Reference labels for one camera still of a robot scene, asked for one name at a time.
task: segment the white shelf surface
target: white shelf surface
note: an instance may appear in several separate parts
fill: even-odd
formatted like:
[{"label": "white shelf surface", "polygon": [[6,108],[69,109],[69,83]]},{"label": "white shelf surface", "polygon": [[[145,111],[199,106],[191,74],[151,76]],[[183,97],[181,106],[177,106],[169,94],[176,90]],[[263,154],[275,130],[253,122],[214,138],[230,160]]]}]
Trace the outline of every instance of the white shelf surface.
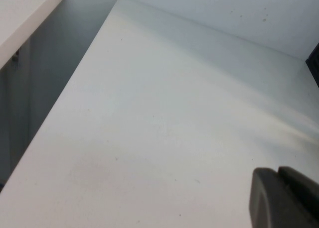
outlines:
[{"label": "white shelf surface", "polygon": [[0,69],[62,0],[1,0]]},{"label": "white shelf surface", "polygon": [[319,181],[305,63],[118,0],[0,194],[6,228],[250,227],[253,169]]}]

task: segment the white panel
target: white panel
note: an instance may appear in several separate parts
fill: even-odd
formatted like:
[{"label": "white panel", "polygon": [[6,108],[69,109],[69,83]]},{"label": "white panel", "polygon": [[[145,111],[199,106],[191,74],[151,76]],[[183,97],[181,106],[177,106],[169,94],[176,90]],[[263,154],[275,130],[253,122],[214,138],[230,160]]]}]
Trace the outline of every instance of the white panel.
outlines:
[{"label": "white panel", "polygon": [[118,0],[0,194],[4,228],[247,228],[255,167],[319,181],[302,60]]},{"label": "white panel", "polygon": [[62,0],[1,0],[0,69]]},{"label": "white panel", "polygon": [[319,0],[139,0],[307,59],[319,43]]}]

